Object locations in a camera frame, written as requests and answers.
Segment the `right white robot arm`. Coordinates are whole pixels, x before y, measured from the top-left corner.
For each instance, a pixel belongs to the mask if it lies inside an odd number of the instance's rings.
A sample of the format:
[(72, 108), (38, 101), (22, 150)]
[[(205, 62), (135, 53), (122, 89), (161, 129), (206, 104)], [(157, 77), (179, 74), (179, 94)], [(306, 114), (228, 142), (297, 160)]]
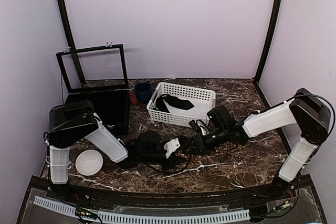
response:
[(207, 113), (215, 129), (207, 134), (192, 137), (192, 151), (203, 154), (226, 142), (245, 145), (249, 139), (273, 130), (291, 130), (291, 152), (280, 167), (277, 181), (268, 188), (273, 200), (280, 199), (288, 191), (301, 169), (309, 164), (320, 146), (329, 138), (335, 127), (335, 108), (324, 97), (312, 94), (305, 88), (292, 97), (262, 111), (236, 121), (229, 110), (216, 106)]

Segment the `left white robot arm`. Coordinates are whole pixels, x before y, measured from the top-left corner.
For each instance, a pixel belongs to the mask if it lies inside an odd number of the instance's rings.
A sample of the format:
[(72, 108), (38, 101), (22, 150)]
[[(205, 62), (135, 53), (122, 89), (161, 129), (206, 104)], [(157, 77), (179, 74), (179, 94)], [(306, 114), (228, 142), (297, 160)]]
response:
[(192, 146), (185, 136), (162, 142), (159, 133), (149, 130), (124, 143), (108, 130), (88, 100), (53, 107), (49, 112), (49, 130), (43, 138), (48, 146), (49, 179), (54, 193), (63, 201), (74, 197), (74, 189), (67, 184), (69, 154), (80, 140), (90, 142), (122, 169), (136, 168), (142, 163), (160, 174), (175, 175), (186, 170), (193, 157), (192, 153), (188, 158), (176, 155), (183, 140), (188, 147)]

